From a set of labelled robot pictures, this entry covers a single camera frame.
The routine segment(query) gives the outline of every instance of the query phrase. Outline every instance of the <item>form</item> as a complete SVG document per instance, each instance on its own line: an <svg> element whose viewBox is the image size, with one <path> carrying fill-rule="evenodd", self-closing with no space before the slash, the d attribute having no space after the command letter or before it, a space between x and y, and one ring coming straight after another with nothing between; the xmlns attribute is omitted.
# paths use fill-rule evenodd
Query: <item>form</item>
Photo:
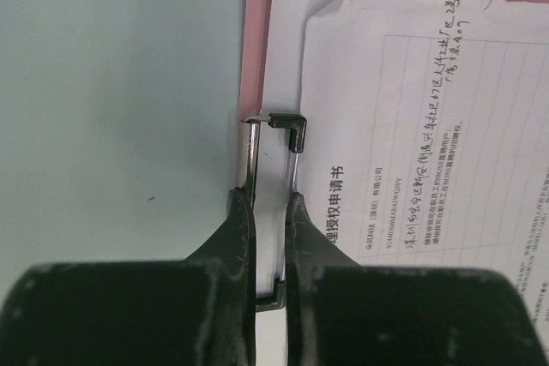
<svg viewBox="0 0 549 366"><path fill-rule="evenodd" d="M504 273L549 339L549 6L334 0L305 29L298 189L364 265Z"/></svg>

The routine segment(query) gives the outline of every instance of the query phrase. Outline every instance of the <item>pink folder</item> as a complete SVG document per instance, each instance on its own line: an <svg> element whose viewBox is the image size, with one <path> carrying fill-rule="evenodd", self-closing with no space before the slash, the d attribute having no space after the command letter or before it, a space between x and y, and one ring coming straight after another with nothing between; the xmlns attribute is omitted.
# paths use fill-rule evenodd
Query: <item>pink folder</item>
<svg viewBox="0 0 549 366"><path fill-rule="evenodd" d="M508 0L549 3L549 0ZM244 119L261 110L268 21L271 0L246 0L239 115Z"/></svg>

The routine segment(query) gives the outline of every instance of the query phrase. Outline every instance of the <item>white paper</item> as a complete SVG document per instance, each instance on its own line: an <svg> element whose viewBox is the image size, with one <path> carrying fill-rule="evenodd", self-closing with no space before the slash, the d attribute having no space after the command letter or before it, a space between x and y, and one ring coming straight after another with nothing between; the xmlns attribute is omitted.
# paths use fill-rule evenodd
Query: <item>white paper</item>
<svg viewBox="0 0 549 366"><path fill-rule="evenodd" d="M307 19L333 0L273 0L268 32L262 112L298 112ZM279 130L262 128L254 214L257 227L257 291L272 292L282 273L289 177L287 144Z"/></svg>
<svg viewBox="0 0 549 366"><path fill-rule="evenodd" d="M547 342L548 55L546 4L336 0L311 17L313 222L361 264L504 273Z"/></svg>

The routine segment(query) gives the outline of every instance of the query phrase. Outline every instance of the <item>light green table surface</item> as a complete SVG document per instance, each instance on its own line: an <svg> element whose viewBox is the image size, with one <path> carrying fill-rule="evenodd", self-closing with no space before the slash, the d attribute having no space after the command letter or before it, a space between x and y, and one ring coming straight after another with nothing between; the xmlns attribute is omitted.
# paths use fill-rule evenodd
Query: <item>light green table surface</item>
<svg viewBox="0 0 549 366"><path fill-rule="evenodd" d="M243 6L0 0L0 297L35 262L178 259L217 228Z"/></svg>

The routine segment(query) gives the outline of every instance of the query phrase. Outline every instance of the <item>metal clip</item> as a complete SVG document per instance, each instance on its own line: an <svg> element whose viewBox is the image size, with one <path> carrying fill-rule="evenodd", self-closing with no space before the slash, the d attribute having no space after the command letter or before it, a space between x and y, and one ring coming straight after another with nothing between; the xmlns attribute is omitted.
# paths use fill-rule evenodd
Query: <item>metal clip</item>
<svg viewBox="0 0 549 366"><path fill-rule="evenodd" d="M268 116L248 117L241 124L241 162L238 170L238 185L250 200L253 209L256 200L257 160L259 151L259 137L261 123L268 124L273 129L289 129L290 139L288 149L292 154L292 175L290 191L296 191L296 178L299 154L305 147L305 131L307 120L296 114L271 113ZM256 312L282 309L286 305L286 290L284 280L274 280L274 295L261 297L256 300Z"/></svg>

